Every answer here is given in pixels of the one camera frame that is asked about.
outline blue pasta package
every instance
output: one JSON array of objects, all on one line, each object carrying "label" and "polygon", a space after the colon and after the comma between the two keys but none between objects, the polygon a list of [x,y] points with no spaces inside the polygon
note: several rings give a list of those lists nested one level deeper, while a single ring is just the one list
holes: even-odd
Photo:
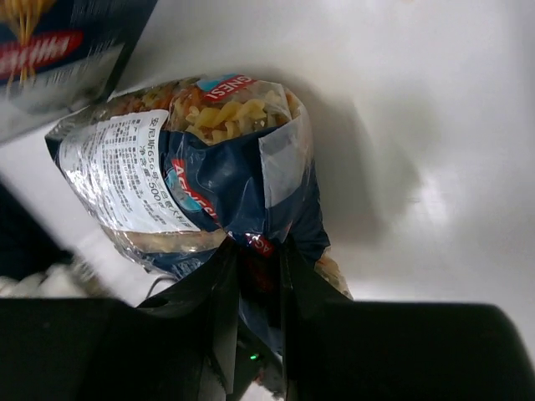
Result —
[{"label": "blue pasta package", "polygon": [[161,84],[69,116],[47,143],[133,261],[180,279],[226,236],[270,258],[292,235],[312,268],[335,266],[320,274],[349,294],[325,255],[307,110],[281,84],[240,74]]},{"label": "blue pasta package", "polygon": [[106,100],[157,0],[2,0],[0,142]]}]

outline pasta box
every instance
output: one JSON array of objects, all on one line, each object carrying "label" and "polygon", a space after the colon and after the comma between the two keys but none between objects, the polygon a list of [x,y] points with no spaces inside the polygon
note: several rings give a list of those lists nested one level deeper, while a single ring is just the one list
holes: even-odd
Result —
[{"label": "pasta box", "polygon": [[157,0],[0,0],[0,141],[107,99]]}]

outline white label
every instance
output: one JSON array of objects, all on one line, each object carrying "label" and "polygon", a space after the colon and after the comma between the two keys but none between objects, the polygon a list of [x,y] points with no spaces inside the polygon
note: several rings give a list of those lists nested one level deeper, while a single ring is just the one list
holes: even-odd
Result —
[{"label": "white label", "polygon": [[199,231],[173,201],[160,172],[166,110],[114,117],[69,134],[59,164],[86,207],[117,231]]}]

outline red logo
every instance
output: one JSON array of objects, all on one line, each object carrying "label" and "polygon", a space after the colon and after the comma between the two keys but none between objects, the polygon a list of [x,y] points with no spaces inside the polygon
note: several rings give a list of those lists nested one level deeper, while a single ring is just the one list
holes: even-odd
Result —
[{"label": "red logo", "polygon": [[196,193],[187,183],[186,179],[186,163],[184,160],[180,159],[173,159],[172,160],[173,167],[175,168],[176,175],[178,175],[178,182],[181,183],[181,188],[186,192],[195,202],[197,202],[199,205],[201,205],[202,209],[205,210],[206,213],[208,213],[210,216],[214,218],[214,220],[217,221],[217,215],[216,211],[214,209],[214,206],[210,203],[208,199],[206,199],[204,196]]},{"label": "red logo", "polygon": [[230,79],[221,81],[214,89],[204,95],[204,99],[215,102],[255,82],[257,82],[256,79],[246,77],[245,75],[235,75]]},{"label": "red logo", "polygon": [[260,255],[269,257],[275,249],[272,243],[263,236],[259,236],[258,234],[246,234],[245,237],[247,238],[249,246],[251,246],[252,249],[258,252]]},{"label": "red logo", "polygon": [[18,42],[0,45],[0,79],[67,57],[82,43],[83,37],[80,31],[49,32],[34,36],[24,46]]}]

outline spaghetti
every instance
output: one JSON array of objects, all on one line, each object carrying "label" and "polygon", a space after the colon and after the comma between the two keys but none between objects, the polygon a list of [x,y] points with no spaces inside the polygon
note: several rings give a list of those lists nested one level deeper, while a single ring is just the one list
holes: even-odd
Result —
[{"label": "spaghetti", "polygon": [[[5,23],[17,37],[21,47],[28,46],[33,31],[37,27],[41,16],[54,5],[56,0],[2,0],[0,2],[0,23]],[[20,71],[19,85],[28,79],[28,75],[35,76],[31,65],[24,65]],[[15,78],[13,66],[8,80],[8,88]]]}]

